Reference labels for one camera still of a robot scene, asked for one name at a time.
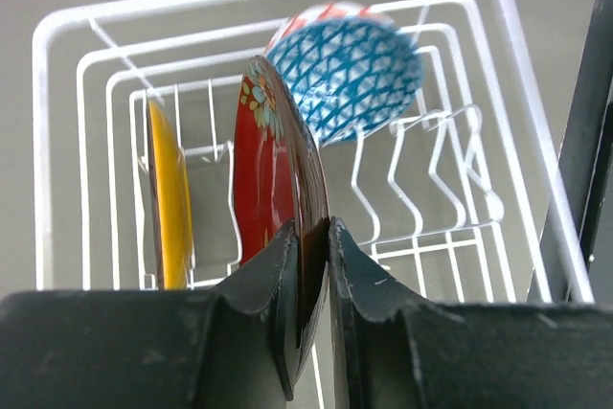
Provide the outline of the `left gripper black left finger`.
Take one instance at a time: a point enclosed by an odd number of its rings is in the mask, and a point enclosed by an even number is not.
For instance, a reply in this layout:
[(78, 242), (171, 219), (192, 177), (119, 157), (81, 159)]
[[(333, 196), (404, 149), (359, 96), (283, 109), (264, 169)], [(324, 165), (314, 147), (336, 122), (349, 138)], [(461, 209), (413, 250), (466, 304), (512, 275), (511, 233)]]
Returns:
[(203, 290), (44, 290), (1, 303), (5, 408), (283, 408), (293, 398), (298, 239)]

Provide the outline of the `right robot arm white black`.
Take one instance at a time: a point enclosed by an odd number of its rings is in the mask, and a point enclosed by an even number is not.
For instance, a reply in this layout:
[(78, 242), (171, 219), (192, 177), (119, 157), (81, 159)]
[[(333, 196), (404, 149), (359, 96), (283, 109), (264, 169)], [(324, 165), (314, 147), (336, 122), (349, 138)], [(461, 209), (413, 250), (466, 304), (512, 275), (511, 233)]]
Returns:
[(595, 0), (558, 166), (579, 239), (579, 269), (590, 270), (602, 205), (612, 199), (612, 0)]

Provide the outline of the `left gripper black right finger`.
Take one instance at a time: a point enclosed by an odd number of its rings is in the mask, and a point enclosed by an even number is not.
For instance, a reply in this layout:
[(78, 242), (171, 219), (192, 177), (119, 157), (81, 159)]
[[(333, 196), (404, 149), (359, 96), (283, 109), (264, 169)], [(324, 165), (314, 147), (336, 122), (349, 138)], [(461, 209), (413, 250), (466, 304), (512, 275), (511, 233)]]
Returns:
[(578, 304), (443, 304), (329, 225), (339, 408), (608, 408), (612, 312)]

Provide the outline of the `red floral plate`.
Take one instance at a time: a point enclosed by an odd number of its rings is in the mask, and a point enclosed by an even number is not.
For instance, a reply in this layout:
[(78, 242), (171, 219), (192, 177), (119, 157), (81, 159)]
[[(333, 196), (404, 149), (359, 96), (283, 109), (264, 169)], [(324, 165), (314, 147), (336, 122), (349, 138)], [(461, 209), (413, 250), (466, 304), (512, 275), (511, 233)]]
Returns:
[(281, 231), (290, 234), (295, 251), (273, 333), (284, 338), (284, 375), (296, 382), (325, 302), (329, 200), (313, 136), (281, 75), (262, 55), (248, 61), (241, 78), (233, 147), (237, 275), (255, 281), (259, 257)]

